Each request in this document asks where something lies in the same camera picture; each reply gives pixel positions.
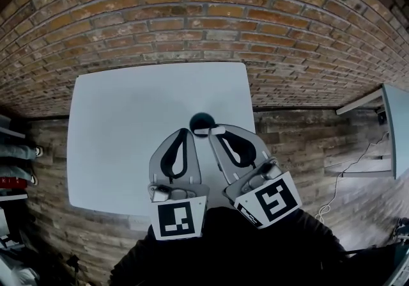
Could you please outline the white table with grey top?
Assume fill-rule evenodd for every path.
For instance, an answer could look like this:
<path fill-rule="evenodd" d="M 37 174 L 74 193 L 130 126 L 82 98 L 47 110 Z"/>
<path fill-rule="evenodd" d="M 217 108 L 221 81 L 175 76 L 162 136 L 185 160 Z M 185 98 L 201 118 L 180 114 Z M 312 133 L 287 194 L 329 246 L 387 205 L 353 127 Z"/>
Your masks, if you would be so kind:
<path fill-rule="evenodd" d="M 383 84 L 379 90 L 370 93 L 336 110 L 337 115 L 347 113 L 374 99 L 382 98 L 383 108 L 389 127 L 390 167 L 386 170 L 348 171 L 341 177 L 392 177 L 397 180 L 409 171 L 409 93 Z"/>

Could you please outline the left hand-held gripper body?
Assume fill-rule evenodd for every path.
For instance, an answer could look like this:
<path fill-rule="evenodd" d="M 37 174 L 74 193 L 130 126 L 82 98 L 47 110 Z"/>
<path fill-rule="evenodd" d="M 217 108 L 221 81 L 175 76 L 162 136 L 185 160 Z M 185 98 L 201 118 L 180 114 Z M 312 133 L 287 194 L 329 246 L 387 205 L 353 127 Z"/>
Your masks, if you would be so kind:
<path fill-rule="evenodd" d="M 157 240 L 201 237 L 210 192 L 208 186 L 151 183 L 148 192 L 151 225 Z"/>

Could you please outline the red box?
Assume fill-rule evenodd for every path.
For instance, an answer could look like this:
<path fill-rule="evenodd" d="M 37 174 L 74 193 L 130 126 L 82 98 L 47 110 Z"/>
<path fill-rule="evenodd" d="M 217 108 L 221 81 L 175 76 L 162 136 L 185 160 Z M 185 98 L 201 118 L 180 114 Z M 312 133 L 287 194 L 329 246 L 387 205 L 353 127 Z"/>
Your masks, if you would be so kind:
<path fill-rule="evenodd" d="M 25 189 L 27 181 L 9 177 L 0 177 L 0 189 Z"/>

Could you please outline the white square table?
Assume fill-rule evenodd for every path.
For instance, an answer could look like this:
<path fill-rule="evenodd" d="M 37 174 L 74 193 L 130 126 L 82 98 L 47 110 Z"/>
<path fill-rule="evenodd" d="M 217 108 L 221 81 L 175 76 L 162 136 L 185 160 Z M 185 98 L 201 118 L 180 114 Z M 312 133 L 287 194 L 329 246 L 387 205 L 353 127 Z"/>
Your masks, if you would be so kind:
<path fill-rule="evenodd" d="M 68 124 L 70 204 L 147 216 L 150 158 L 198 113 L 255 130 L 243 63 L 148 65 L 79 76 Z"/>

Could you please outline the person's left forearm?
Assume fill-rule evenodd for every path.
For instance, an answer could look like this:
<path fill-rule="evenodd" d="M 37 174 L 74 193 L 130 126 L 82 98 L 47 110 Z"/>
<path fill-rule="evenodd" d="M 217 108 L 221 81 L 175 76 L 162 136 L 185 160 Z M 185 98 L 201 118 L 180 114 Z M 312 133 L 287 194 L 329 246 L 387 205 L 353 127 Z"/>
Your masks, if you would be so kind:
<path fill-rule="evenodd" d="M 147 282 L 154 268 L 153 254 L 158 242 L 149 230 L 144 239 L 135 246 L 113 267 L 109 286 L 138 286 Z"/>

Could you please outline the person's dark clothing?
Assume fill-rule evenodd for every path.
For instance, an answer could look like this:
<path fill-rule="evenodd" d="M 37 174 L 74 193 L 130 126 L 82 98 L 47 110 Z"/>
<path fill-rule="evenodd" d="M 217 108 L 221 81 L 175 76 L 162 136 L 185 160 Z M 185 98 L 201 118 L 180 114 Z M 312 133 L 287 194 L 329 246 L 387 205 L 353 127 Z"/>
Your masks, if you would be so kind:
<path fill-rule="evenodd" d="M 158 242 L 143 286 L 384 286 L 409 246 L 366 248 L 321 258 L 289 227 L 289 216 L 258 230 L 239 213 L 216 209 L 195 241 Z"/>

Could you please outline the white shelf unit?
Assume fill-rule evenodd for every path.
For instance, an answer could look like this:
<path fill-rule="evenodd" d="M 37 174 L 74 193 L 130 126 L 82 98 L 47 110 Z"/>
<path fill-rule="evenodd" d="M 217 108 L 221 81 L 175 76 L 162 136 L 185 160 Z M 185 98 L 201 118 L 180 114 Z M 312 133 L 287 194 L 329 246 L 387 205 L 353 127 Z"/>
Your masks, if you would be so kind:
<path fill-rule="evenodd" d="M 0 114 L 0 133 L 20 139 L 25 139 L 26 138 L 25 134 L 12 131 L 10 129 L 11 121 L 12 121 L 11 118 Z"/>

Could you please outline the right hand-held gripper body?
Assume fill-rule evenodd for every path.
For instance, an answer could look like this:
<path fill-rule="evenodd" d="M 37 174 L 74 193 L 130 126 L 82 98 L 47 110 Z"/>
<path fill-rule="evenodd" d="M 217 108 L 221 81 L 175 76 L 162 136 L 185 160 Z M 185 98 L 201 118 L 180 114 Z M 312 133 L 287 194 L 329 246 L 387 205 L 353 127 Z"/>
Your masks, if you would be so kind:
<path fill-rule="evenodd" d="M 302 205 L 291 174 L 283 172 L 274 157 L 225 188 L 224 195 L 258 229 L 273 225 Z"/>

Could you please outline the pale cup with teal inside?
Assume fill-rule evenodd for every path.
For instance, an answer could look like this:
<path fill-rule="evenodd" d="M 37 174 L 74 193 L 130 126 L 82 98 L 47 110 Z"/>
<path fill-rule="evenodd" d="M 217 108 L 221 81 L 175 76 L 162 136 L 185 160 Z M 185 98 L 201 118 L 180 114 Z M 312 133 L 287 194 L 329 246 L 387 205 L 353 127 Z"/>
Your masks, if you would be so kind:
<path fill-rule="evenodd" d="M 215 120 L 213 119 L 213 117 L 211 115 L 209 115 L 208 113 L 196 113 L 189 122 L 189 128 L 190 131 L 194 134 L 194 130 L 195 129 L 204 129 L 204 128 L 212 128 L 215 127 L 216 123 Z M 204 136 L 196 136 L 198 138 L 207 138 Z"/>

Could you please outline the person's right forearm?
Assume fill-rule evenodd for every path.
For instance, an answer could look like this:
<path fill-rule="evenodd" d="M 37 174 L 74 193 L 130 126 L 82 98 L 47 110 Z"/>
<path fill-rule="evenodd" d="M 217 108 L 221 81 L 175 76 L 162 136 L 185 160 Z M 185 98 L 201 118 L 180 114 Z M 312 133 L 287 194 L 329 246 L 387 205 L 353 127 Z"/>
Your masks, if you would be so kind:
<path fill-rule="evenodd" d="M 346 251 L 332 230 L 302 209 L 297 209 L 289 215 L 289 227 L 312 246 L 321 258 L 334 260 L 346 258 Z"/>

